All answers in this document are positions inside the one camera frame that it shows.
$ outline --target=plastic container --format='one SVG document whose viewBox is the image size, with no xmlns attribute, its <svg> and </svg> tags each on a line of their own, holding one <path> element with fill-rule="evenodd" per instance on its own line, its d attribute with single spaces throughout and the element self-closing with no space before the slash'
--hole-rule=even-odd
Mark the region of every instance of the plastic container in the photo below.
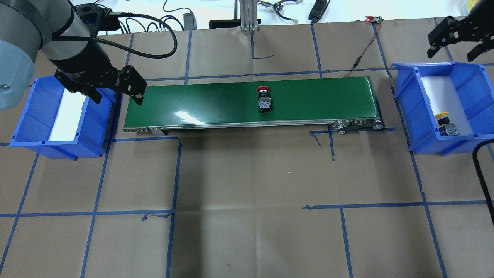
<svg viewBox="0 0 494 278">
<path fill-rule="evenodd" d="M 482 65 L 446 62 L 393 66 L 398 68 L 395 98 L 407 123 L 411 151 L 443 155 L 472 152 L 477 144 L 494 139 L 494 88 Z M 443 84 L 435 88 L 431 84 L 435 79 Z M 452 123 L 457 121 L 458 136 L 440 135 L 433 108 L 449 112 Z"/>
<path fill-rule="evenodd" d="M 80 119 L 75 123 L 77 128 L 68 127 L 75 131 L 74 139 L 50 141 L 64 90 L 53 76 L 35 79 L 10 141 L 11 147 L 25 147 L 49 158 L 70 160 L 99 157 L 104 153 L 103 142 L 115 92 L 97 89 L 102 94 L 99 104 L 86 97 Z"/>
</svg>

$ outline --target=conveyor belt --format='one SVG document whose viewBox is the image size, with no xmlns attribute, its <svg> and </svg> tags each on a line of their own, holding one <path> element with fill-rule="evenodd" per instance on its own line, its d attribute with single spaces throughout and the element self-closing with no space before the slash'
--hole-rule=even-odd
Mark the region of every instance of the conveyor belt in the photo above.
<svg viewBox="0 0 494 278">
<path fill-rule="evenodd" d="M 259 113 L 259 86 L 273 108 Z M 258 127 L 380 120 L 369 77 L 150 86 L 142 106 L 128 104 L 123 130 Z"/>
</svg>

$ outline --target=blue bin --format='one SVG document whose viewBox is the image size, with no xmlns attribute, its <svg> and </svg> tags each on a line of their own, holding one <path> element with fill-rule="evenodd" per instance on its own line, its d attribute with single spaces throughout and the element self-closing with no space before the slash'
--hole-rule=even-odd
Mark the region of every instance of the blue bin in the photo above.
<svg viewBox="0 0 494 278">
<path fill-rule="evenodd" d="M 403 64 L 398 68 L 397 93 L 415 153 L 472 152 L 483 141 L 494 139 L 494 88 L 482 65 L 445 62 Z M 423 77 L 449 76 L 461 102 L 472 134 L 441 136 Z"/>
<path fill-rule="evenodd" d="M 101 102 L 86 97 L 74 140 L 49 141 L 64 87 L 54 76 L 37 78 L 10 141 L 11 147 L 26 147 L 49 158 L 99 157 L 104 153 L 103 142 L 115 92 L 97 89 Z"/>
</svg>

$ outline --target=push button with red cap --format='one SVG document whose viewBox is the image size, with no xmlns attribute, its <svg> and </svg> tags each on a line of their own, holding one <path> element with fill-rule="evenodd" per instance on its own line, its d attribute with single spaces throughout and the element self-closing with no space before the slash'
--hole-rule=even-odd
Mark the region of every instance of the push button with red cap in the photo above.
<svg viewBox="0 0 494 278">
<path fill-rule="evenodd" d="M 260 86 L 257 88 L 257 105 L 259 106 L 259 113 L 267 113 L 271 111 L 271 96 L 269 95 L 269 88 L 267 86 Z"/>
</svg>

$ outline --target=gray connector box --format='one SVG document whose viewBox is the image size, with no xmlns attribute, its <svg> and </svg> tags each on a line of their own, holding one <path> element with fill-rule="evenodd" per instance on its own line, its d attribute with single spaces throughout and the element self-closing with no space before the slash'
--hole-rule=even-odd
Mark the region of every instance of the gray connector box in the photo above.
<svg viewBox="0 0 494 278">
<path fill-rule="evenodd" d="M 197 30 L 197 21 L 193 12 L 184 13 L 184 29 Z"/>
</svg>

